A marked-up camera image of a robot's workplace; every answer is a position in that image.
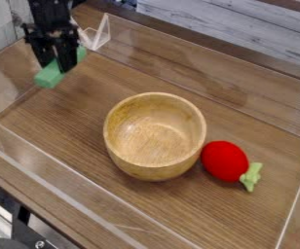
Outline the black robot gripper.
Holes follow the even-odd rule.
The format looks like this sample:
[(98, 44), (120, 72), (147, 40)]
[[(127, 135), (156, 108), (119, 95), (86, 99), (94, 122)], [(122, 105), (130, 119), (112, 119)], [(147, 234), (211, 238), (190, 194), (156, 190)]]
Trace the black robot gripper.
[(71, 9), (82, 0), (27, 0), (32, 22), (24, 22), (21, 29), (25, 42), (40, 67), (55, 58), (55, 43), (60, 71), (68, 72), (76, 65), (78, 31), (72, 24)]

